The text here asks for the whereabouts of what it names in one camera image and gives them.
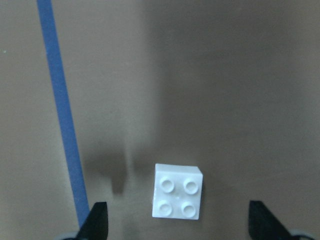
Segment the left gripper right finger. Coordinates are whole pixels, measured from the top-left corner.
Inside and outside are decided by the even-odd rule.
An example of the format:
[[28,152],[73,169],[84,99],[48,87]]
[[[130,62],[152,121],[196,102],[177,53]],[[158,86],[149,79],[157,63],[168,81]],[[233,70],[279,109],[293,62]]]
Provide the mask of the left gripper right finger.
[[249,202],[248,233],[252,240],[295,239],[260,200]]

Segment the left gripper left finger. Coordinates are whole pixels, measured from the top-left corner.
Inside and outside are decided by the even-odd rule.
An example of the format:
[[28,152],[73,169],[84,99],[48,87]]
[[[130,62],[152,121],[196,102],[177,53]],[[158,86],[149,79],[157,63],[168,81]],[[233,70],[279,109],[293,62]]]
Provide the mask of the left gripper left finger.
[[106,240],[108,233],[109,220],[107,202],[96,202],[74,239]]

